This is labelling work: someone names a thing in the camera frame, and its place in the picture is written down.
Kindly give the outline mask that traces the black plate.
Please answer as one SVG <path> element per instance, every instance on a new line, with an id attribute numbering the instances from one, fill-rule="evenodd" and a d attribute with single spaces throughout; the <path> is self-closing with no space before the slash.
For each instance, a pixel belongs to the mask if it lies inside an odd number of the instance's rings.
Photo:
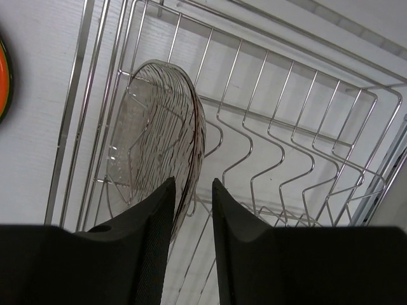
<path id="1" fill-rule="evenodd" d="M 8 104 L 6 106 L 6 111 L 4 112 L 4 115 L 2 117 L 0 117 L 1 122 L 3 122 L 10 109 L 10 106 L 11 106 L 11 103 L 13 100 L 13 93 L 14 93 L 14 87 L 15 87 L 15 73 L 14 73 L 14 69 L 13 69 L 12 56 L 10 55 L 9 49 L 6 44 L 6 40 L 4 39 L 3 36 L 1 36 L 1 41 L 3 42 L 4 47 L 6 48 L 8 65 L 9 65 L 10 76 L 11 76 L 10 95 L 9 95 L 9 99 L 8 99 Z"/>

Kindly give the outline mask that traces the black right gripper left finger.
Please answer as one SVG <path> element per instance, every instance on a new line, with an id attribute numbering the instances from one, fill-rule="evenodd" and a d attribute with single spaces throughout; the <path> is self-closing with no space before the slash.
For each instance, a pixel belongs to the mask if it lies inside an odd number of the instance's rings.
<path id="1" fill-rule="evenodd" d="M 2 304 L 159 304 L 176 183 L 91 228 L 1 226 Z"/>

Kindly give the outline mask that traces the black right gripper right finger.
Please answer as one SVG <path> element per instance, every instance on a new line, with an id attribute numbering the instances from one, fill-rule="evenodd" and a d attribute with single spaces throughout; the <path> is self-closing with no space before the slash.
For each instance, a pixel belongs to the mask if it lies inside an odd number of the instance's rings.
<path id="1" fill-rule="evenodd" d="M 221 304 L 405 304 L 398 227 L 273 227 L 212 183 Z"/>

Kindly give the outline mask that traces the orange plate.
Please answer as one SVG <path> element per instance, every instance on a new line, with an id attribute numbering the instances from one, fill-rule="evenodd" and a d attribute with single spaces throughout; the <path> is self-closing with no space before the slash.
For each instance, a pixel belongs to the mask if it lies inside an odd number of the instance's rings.
<path id="1" fill-rule="evenodd" d="M 10 84 L 11 76 L 8 65 L 6 48 L 4 47 L 3 42 L 1 41 L 1 117 L 6 111 L 6 106 L 8 104 L 8 99 L 10 95 Z"/>

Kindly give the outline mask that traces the smoky grey glass plate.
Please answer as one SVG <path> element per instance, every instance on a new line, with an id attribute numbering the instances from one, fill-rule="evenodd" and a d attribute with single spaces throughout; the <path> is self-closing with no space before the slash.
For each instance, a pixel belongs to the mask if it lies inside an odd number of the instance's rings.
<path id="1" fill-rule="evenodd" d="M 152 59 L 131 75 L 118 108 L 105 178 L 115 217 L 174 178 L 171 238 L 179 234 L 205 158 L 205 112 L 184 69 Z"/>

